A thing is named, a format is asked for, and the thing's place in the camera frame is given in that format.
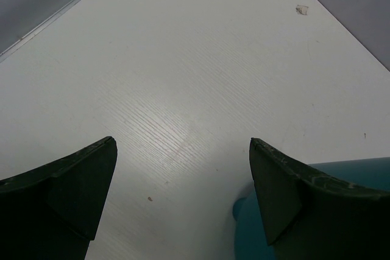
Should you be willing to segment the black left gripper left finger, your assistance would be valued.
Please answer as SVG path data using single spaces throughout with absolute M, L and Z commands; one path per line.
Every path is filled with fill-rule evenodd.
M 85 259 L 117 156 L 116 141 L 107 136 L 1 180 L 1 259 Z

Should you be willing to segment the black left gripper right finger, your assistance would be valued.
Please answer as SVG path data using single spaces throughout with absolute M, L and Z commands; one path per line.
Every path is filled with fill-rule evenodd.
M 331 176 L 258 138 L 249 162 L 277 259 L 389 258 L 388 191 Z

